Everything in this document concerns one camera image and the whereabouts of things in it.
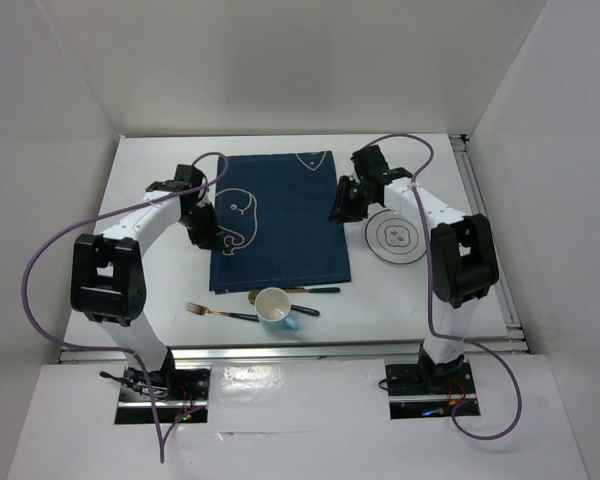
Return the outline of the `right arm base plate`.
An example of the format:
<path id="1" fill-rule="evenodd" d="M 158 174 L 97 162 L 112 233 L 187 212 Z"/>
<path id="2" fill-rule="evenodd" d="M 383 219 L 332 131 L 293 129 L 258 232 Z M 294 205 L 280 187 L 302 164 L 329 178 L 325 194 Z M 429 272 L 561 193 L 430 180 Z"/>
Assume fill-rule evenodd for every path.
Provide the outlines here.
<path id="1" fill-rule="evenodd" d="M 427 386 L 415 364 L 386 364 L 378 387 L 387 393 L 392 420 L 480 416 L 473 372 L 465 362 L 458 373 L 438 386 Z"/>

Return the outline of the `aluminium right side rail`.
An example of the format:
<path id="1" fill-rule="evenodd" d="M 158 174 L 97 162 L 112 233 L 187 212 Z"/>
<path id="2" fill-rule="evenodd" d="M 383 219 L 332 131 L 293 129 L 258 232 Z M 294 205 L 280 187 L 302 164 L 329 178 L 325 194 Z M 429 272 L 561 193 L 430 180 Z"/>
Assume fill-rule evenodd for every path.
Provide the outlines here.
<path id="1" fill-rule="evenodd" d="M 495 240 L 493 238 L 492 223 L 488 219 L 483 195 L 469 156 L 469 138 L 464 134 L 450 134 L 449 140 L 465 193 L 471 207 L 471 217 L 473 220 L 477 221 L 478 236 L 481 240 L 486 239 L 487 236 L 490 237 L 490 247 L 487 248 L 487 258 L 492 266 L 497 267 L 497 282 L 490 287 L 490 292 L 494 293 L 497 297 L 498 305 L 503 316 L 504 326 L 506 328 L 506 335 L 503 340 L 493 340 L 495 346 L 492 347 L 492 350 L 509 353 L 528 353 L 529 346 L 526 335 L 520 322 L 511 289 L 509 288 L 504 269 L 497 253 Z"/>

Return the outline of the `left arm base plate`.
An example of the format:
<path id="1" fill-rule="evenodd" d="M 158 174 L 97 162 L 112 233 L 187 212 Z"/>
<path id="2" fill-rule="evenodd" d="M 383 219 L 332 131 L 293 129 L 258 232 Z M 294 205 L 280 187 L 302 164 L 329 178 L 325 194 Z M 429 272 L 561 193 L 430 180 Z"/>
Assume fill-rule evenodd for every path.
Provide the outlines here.
<path id="1" fill-rule="evenodd" d="M 149 389 L 140 371 L 126 368 L 123 374 L 100 371 L 101 378 L 120 385 L 114 423 L 140 425 L 153 422 Z M 183 423 L 206 423 L 211 380 L 209 367 L 176 370 L 173 385 L 167 387 L 152 378 L 156 409 L 161 424 L 172 423 L 179 415 Z"/>

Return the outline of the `aluminium front rail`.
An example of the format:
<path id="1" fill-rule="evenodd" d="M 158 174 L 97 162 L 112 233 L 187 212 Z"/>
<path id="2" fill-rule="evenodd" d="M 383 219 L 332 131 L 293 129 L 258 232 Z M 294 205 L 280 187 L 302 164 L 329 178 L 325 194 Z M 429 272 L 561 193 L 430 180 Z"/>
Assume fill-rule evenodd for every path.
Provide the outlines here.
<path id="1" fill-rule="evenodd" d="M 529 353 L 527 342 L 523 338 L 506 338 L 485 341 L 484 345 L 496 353 Z M 172 347 L 173 356 L 179 362 L 213 361 L 279 361 L 297 359 L 345 359 L 392 356 L 417 356 L 419 346 L 413 342 L 385 343 L 345 343 L 334 345 L 303 346 L 264 346 L 232 348 L 196 348 Z M 116 352 L 68 352 L 60 354 L 59 363 L 77 364 L 94 362 L 124 361 L 124 355 Z"/>

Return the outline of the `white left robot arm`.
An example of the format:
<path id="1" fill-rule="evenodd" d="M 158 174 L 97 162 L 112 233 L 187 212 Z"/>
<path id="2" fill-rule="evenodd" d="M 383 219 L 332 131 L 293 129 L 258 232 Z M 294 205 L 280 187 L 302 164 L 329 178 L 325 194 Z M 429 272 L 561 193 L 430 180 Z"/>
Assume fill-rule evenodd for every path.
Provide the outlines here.
<path id="1" fill-rule="evenodd" d="M 172 225 L 186 231 L 192 245 L 220 251 L 220 229 L 213 205 L 201 188 L 205 174 L 178 165 L 174 178 L 146 189 L 144 206 L 100 234 L 74 242 L 70 302 L 125 349 L 129 366 L 142 375 L 143 389 L 156 399 L 176 390 L 175 360 L 155 334 L 145 313 L 147 289 L 142 258 Z"/>

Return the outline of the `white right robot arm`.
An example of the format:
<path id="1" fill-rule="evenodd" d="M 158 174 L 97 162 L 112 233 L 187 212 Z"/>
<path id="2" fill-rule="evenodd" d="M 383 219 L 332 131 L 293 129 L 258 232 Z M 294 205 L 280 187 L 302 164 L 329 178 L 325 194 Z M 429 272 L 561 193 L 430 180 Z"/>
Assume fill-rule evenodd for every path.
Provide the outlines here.
<path id="1" fill-rule="evenodd" d="M 338 181 L 331 221 L 360 222 L 378 204 L 422 224 L 429 333 L 419 347 L 416 379 L 424 390 L 440 391 L 460 371 L 475 310 L 499 279 L 490 223 L 448 206 L 406 169 L 390 168 L 377 145 L 354 152 L 351 161 L 354 173 Z"/>

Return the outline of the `blue fabric placemat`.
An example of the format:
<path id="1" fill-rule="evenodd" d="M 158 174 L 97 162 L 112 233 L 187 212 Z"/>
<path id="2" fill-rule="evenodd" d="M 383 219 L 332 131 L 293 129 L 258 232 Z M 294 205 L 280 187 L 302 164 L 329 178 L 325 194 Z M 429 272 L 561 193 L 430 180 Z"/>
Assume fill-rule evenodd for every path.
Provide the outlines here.
<path id="1" fill-rule="evenodd" d="M 331 151 L 230 157 L 215 189 L 223 249 L 211 257 L 210 291 L 350 281 L 344 228 L 329 218 L 336 189 Z"/>

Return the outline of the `white round plate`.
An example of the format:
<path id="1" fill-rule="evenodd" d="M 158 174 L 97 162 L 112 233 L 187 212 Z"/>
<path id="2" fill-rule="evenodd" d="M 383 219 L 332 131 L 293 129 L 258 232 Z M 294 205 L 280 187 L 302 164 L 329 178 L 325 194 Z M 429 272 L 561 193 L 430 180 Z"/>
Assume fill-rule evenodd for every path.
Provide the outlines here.
<path id="1" fill-rule="evenodd" d="M 426 255 L 421 228 L 388 209 L 367 221 L 365 240 L 378 259 L 391 265 L 414 264 Z"/>

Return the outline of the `aluminium rail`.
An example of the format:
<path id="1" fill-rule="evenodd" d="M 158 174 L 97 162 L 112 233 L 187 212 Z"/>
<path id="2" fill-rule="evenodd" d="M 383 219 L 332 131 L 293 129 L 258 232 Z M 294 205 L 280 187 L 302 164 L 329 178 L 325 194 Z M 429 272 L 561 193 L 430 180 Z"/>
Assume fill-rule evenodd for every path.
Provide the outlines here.
<path id="1" fill-rule="evenodd" d="M 493 340 L 495 346 L 492 347 L 492 350 L 509 353 L 528 353 L 529 346 L 526 335 L 520 322 L 511 289 L 509 288 L 504 269 L 497 253 L 495 240 L 493 238 L 492 223 L 488 219 L 483 195 L 469 156 L 469 138 L 464 134 L 450 134 L 449 140 L 465 193 L 471 207 L 471 217 L 473 220 L 477 221 L 478 236 L 481 240 L 486 239 L 487 236 L 490 237 L 490 247 L 487 248 L 487 258 L 492 266 L 497 267 L 497 282 L 490 287 L 490 292 L 494 293 L 497 297 L 498 305 L 503 316 L 504 326 L 506 328 L 506 335 L 503 340 Z"/>
<path id="2" fill-rule="evenodd" d="M 523 338 L 506 338 L 485 341 L 484 345 L 496 353 L 529 353 L 527 342 Z M 297 359 L 345 359 L 392 356 L 417 356 L 419 346 L 413 342 L 385 343 L 345 343 L 334 345 L 303 346 L 264 346 L 232 348 L 196 348 L 172 347 L 173 356 L 179 362 L 213 361 L 279 361 Z M 59 363 L 77 364 L 94 362 L 124 361 L 124 355 L 116 352 L 68 352 L 60 354 Z"/>

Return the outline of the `white and blue mug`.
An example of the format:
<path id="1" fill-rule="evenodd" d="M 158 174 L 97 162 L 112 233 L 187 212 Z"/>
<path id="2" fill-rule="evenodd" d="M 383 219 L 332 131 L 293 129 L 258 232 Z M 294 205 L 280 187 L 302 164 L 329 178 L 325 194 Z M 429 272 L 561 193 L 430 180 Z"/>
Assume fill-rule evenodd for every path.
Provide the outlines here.
<path id="1" fill-rule="evenodd" d="M 255 297 L 254 308 L 259 323 L 272 338 L 291 339 L 298 332 L 298 324 L 291 316 L 289 295 L 279 288 L 266 288 Z"/>

